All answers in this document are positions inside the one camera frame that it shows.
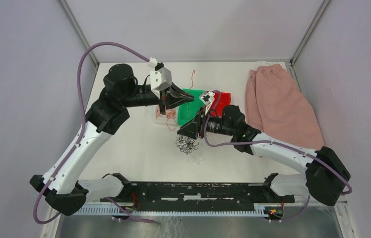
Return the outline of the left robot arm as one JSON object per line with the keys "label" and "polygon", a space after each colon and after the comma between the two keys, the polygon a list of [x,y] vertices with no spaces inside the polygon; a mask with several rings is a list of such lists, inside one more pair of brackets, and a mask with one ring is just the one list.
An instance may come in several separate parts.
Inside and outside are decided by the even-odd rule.
{"label": "left robot arm", "polygon": [[113,65],[103,79],[99,98],[86,113],[82,126],[59,160],[43,175],[34,175],[30,184],[60,214],[70,216],[85,203],[115,197],[124,202],[131,188],[121,175],[81,180],[79,177],[96,152],[129,118],[130,107],[157,105],[160,112],[192,102],[193,95],[172,82],[171,72],[158,63],[148,83],[141,85],[130,65]]}

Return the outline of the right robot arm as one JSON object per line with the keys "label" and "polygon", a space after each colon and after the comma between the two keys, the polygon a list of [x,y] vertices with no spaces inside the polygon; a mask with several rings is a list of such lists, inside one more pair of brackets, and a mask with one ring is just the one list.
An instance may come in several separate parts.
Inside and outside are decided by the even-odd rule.
{"label": "right robot arm", "polygon": [[261,190],[267,202],[275,202],[281,196],[301,195],[334,206],[342,195],[353,192],[349,184],[351,175],[331,148],[323,146],[315,150],[278,140],[247,124],[238,106],[226,106],[220,117],[213,117],[201,108],[177,131],[178,135],[194,140],[206,139],[208,133],[231,137],[230,142],[209,143],[210,147],[232,145],[242,153],[266,157],[297,171],[293,175],[272,177]]}

